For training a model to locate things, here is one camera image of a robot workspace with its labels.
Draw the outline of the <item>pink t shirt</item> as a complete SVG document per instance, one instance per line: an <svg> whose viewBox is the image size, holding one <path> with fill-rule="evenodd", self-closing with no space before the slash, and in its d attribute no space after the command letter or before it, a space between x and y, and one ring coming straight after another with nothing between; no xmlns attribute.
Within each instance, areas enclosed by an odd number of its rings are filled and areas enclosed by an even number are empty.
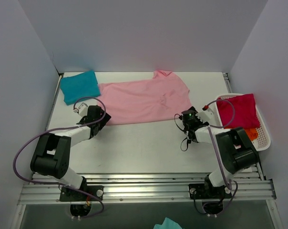
<svg viewBox="0 0 288 229"><path fill-rule="evenodd" d="M171 71L154 71L152 79L99 84L108 125L150 123L173 119L189 109L189 88Z"/></svg>

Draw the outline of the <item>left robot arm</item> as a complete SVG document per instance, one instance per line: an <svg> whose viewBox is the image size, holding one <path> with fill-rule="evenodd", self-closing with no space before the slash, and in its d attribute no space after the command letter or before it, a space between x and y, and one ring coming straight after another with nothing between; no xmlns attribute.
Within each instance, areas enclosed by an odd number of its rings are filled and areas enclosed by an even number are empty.
<svg viewBox="0 0 288 229"><path fill-rule="evenodd" d="M69 166L71 148L96 136L111 120L111 116L98 105L81 104L79 114L82 118L75 128L39 137L30 164L33 172L70 186L70 194L76 200L84 199L88 188L86 179Z"/></svg>

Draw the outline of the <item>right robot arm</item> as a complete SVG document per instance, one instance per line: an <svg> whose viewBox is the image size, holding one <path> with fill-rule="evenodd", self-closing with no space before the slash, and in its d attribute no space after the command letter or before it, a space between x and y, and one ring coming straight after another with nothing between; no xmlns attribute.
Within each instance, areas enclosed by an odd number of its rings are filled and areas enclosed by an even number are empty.
<svg viewBox="0 0 288 229"><path fill-rule="evenodd" d="M184 128L185 141L189 145L207 143L213 146L218 168L207 175L203 185L204 193L214 197L221 186L230 188L233 175L259 162L259 155L245 130L241 127L223 129L211 126L209 120L213 116L210 108L198 112L194 107L183 111L178 117Z"/></svg>

